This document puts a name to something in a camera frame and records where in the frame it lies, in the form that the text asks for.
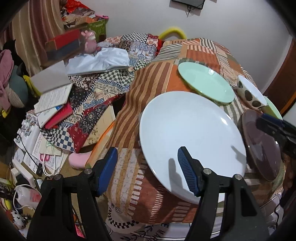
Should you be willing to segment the right hand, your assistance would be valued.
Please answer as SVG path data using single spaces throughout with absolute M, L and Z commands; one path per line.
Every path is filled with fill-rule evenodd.
M 295 193 L 295 160 L 281 153 L 282 161 L 285 165 L 285 176 L 282 183 L 283 193 L 280 199 L 280 206 L 284 207 Z

